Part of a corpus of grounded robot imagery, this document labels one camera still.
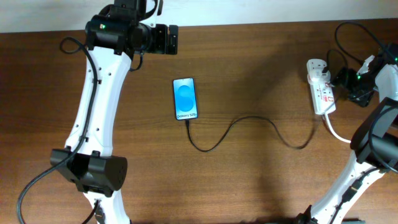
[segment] wall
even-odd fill
[[[2,0],[0,32],[82,30],[112,2]],[[390,17],[398,17],[397,0],[164,0],[157,23],[205,26]]]

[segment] smartphone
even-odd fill
[[[177,120],[198,118],[193,78],[173,80],[175,117]]]

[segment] blue phone screen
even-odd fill
[[[173,81],[175,115],[177,120],[198,118],[197,99],[193,78]]]

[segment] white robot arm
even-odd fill
[[[390,49],[397,47],[391,44]],[[345,169],[331,186],[326,195],[314,206],[309,206],[305,214],[300,214],[295,221],[304,224],[341,223],[348,210],[375,181],[389,171],[374,155],[394,167],[398,161],[398,139],[386,133],[398,115],[398,66],[396,58],[378,58],[370,56],[353,78],[345,76],[342,81],[350,92],[354,92],[351,101],[361,106],[369,103],[373,88],[379,92],[379,106],[359,127],[351,141],[352,153]],[[386,109],[393,109],[386,116],[379,116]],[[373,146],[368,137],[372,136]]]
[[[153,10],[146,12],[146,1],[115,0],[105,7],[86,26],[86,45],[95,67],[87,60],[86,78],[78,114],[65,149],[54,149],[54,166],[72,153],[80,142],[83,124],[93,89],[93,70],[98,74],[96,95],[85,141],[70,164],[58,171],[76,184],[94,208],[100,224],[128,224],[121,196],[127,172],[127,160],[112,156],[113,123],[123,81],[134,54],[144,52],[177,54],[178,27],[156,24],[162,0],[155,0]]]

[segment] power socket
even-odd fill
[[[321,59],[311,59],[307,62],[307,79],[311,88],[313,109],[315,114],[329,114],[336,110],[335,98],[330,85],[330,72],[322,73],[327,66]]]

